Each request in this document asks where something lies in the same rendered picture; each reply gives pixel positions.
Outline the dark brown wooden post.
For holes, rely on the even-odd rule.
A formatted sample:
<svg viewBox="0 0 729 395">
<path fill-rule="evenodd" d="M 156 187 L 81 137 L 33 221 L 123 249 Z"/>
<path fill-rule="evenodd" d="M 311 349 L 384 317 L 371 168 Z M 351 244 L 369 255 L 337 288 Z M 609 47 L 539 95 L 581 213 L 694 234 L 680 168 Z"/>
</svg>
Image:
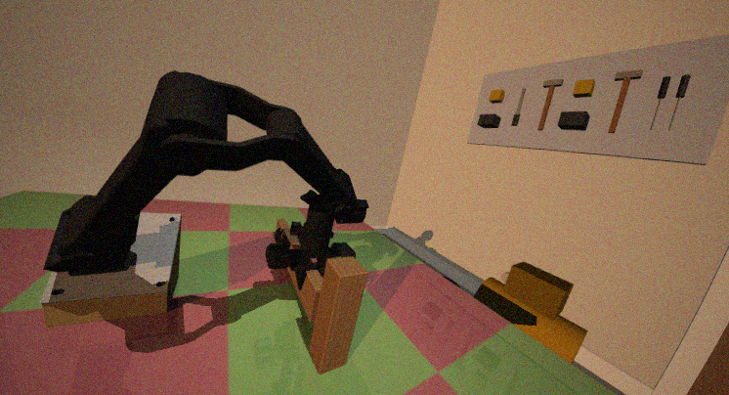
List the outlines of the dark brown wooden post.
<svg viewBox="0 0 729 395">
<path fill-rule="evenodd" d="M 368 271 L 355 257 L 326 258 L 309 346 L 319 374 L 346 365 Z"/>
</svg>

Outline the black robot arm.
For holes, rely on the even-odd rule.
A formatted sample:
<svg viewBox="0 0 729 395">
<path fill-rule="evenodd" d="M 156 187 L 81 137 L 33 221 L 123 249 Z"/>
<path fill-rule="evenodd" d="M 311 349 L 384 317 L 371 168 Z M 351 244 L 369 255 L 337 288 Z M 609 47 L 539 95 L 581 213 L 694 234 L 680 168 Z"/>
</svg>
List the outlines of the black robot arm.
<svg viewBox="0 0 729 395">
<path fill-rule="evenodd" d="M 228 114 L 267 135 L 228 142 Z M 238 171 L 268 159 L 283 160 L 319 193 L 309 190 L 300 197 L 309 204 L 308 225 L 328 229 L 334 219 L 364 221 L 366 199 L 357 199 L 350 176 L 333 167 L 297 112 L 239 86 L 168 72 L 158 81 L 132 149 L 96 196 L 86 195 L 63 211 L 44 270 L 75 277 L 123 271 L 140 212 L 175 177 Z"/>
</svg>

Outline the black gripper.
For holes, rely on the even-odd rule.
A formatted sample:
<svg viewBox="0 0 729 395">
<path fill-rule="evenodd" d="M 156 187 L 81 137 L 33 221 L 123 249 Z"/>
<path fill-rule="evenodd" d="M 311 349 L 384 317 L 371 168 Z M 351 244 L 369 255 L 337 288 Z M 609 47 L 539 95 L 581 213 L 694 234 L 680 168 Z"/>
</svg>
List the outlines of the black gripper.
<svg viewBox="0 0 729 395">
<path fill-rule="evenodd" d="M 333 226 L 332 226 L 333 227 Z M 304 238 L 301 241 L 301 249 L 289 249 L 287 242 L 270 243 L 266 248 L 266 259 L 268 268 L 283 269 L 289 266 L 295 272 L 297 287 L 301 290 L 306 267 L 306 258 L 318 258 L 317 269 L 324 277 L 326 258 L 355 257 L 355 251 L 345 242 L 336 242 L 328 247 L 329 240 L 333 239 L 332 227 L 328 229 L 316 228 L 303 224 Z"/>
</svg>

